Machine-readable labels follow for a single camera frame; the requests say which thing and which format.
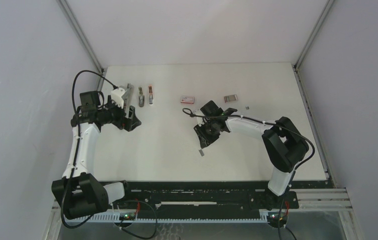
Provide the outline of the beige small stapler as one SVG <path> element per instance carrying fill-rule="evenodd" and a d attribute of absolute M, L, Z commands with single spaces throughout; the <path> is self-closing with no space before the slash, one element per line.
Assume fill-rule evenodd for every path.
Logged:
<path fill-rule="evenodd" d="M 141 86 L 138 88 L 138 106 L 140 108 L 145 106 L 145 95 Z"/>

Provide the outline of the black and grey large stapler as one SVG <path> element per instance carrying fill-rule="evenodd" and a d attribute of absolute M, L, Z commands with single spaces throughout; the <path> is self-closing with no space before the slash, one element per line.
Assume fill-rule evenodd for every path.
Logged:
<path fill-rule="evenodd" d="M 131 83 L 128 83 L 126 87 L 126 98 L 124 99 L 124 104 L 123 104 L 126 114 L 129 113 L 129 107 L 131 105 L 133 93 L 134 93 L 134 86 Z"/>

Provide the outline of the red white staple box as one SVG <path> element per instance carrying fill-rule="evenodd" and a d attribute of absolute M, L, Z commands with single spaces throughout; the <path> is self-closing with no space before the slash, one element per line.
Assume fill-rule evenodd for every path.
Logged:
<path fill-rule="evenodd" d="M 195 97 L 194 96 L 181 96 L 180 103 L 181 104 L 194 104 Z"/>

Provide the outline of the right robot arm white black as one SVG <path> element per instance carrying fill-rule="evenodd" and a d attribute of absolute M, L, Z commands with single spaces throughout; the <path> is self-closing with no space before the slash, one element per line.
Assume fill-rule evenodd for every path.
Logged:
<path fill-rule="evenodd" d="M 306 156 L 308 151 L 315 153 L 314 145 L 301 135 L 288 117 L 269 122 L 237 112 L 235 108 L 223 110 L 212 100 L 195 112 L 185 110 L 197 120 L 193 129 L 202 149 L 218 140 L 222 132 L 238 133 L 263 142 L 273 165 L 266 203 L 272 208 L 279 208 L 286 201 L 285 192 L 296 170 L 310 159 Z"/>

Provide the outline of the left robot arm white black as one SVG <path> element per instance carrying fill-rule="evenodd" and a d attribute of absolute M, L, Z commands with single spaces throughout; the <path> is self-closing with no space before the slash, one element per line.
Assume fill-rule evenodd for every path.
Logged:
<path fill-rule="evenodd" d="M 70 121 L 73 141 L 69 160 L 61 179 L 51 185 L 62 216 L 68 220 L 103 213 L 113 202 L 122 209 L 133 203 L 134 196 L 125 190 L 124 181 L 103 185 L 92 174 L 102 127 L 113 125 L 131 132 L 142 124 L 135 107 L 126 105 L 128 95 L 129 90 L 118 87 L 110 92 L 106 103 L 101 103 L 98 91 L 80 94 L 81 105 Z"/>

